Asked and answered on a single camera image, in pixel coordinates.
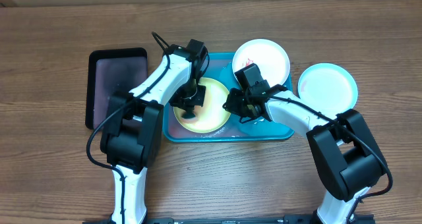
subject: white plate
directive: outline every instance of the white plate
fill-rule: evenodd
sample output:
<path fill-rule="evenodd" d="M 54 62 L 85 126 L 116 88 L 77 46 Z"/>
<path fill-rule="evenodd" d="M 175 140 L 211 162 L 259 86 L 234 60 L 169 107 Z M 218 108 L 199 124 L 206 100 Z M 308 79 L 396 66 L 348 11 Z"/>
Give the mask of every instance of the white plate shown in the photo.
<path fill-rule="evenodd" d="M 233 73 L 255 63 L 261 71 L 262 78 L 270 86 L 283 84 L 290 73 L 290 62 L 284 49 L 275 42 L 264 39 L 244 43 L 233 58 Z"/>
<path fill-rule="evenodd" d="M 319 63 L 305 70 L 297 91 L 303 101 L 331 116 L 353 108 L 358 96 L 350 73 L 332 63 Z"/>

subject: pale yellow plate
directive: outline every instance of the pale yellow plate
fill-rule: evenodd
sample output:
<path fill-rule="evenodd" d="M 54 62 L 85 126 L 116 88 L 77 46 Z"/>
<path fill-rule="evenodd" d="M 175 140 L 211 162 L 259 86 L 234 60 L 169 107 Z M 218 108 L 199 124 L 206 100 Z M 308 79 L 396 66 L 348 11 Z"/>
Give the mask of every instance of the pale yellow plate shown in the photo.
<path fill-rule="evenodd" d="M 230 117 L 230 113 L 223 109 L 229 90 L 219 81 L 212 78 L 201 78 L 200 85 L 206 86 L 204 106 L 195 106 L 192 119 L 184 119 L 184 110 L 174 107 L 177 121 L 185 129 L 197 133 L 206 133 L 217 130 L 223 126 Z"/>

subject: yellow plate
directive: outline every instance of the yellow plate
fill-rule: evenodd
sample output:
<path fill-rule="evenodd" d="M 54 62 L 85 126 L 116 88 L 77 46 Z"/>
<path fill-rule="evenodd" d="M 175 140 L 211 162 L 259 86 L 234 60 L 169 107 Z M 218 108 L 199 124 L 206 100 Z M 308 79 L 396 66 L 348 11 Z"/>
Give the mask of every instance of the yellow plate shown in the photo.
<path fill-rule="evenodd" d="M 212 132 L 223 126 L 230 117 L 230 113 L 223 109 L 229 90 L 219 81 L 212 78 L 201 78 L 200 85 L 206 86 L 204 106 L 195 106 L 192 119 L 184 119 L 184 110 L 174 107 L 177 121 L 185 129 L 197 133 Z"/>

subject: blue tray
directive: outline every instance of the blue tray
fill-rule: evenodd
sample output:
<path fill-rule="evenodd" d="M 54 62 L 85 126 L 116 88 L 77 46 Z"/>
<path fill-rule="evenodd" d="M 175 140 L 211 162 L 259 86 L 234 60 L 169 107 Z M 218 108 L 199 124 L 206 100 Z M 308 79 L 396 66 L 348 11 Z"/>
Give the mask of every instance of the blue tray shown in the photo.
<path fill-rule="evenodd" d="M 210 66 L 204 77 L 220 81 L 228 90 L 239 88 L 231 69 L 234 53 L 210 53 Z M 291 77 L 284 83 L 291 90 Z M 293 135 L 292 129 L 263 118 L 245 124 L 239 123 L 239 116 L 230 115 L 229 120 L 221 128 L 200 134 L 185 129 L 177 121 L 173 107 L 164 107 L 164 135 L 173 142 L 224 142 L 224 141 L 255 141 L 255 140 L 285 140 Z"/>

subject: wooden tabletop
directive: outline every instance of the wooden tabletop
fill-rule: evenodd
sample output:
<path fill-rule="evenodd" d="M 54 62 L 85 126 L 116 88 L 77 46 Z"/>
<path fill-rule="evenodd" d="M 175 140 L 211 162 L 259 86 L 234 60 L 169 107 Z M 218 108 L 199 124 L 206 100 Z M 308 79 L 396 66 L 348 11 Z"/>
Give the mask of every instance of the wooden tabletop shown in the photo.
<path fill-rule="evenodd" d="M 144 47 L 150 35 L 210 52 L 267 38 L 289 55 L 293 87 L 319 62 L 343 66 L 356 110 L 394 176 L 358 213 L 422 221 L 422 0 L 320 0 L 0 9 L 0 223 L 80 223 L 113 211 L 111 172 L 85 154 L 88 56 Z M 105 161 L 98 139 L 94 157 Z M 374 190 L 386 185 L 381 178 Z M 274 217 L 312 213 L 324 187 L 306 139 L 180 144 L 162 139 L 148 171 L 149 217 Z"/>

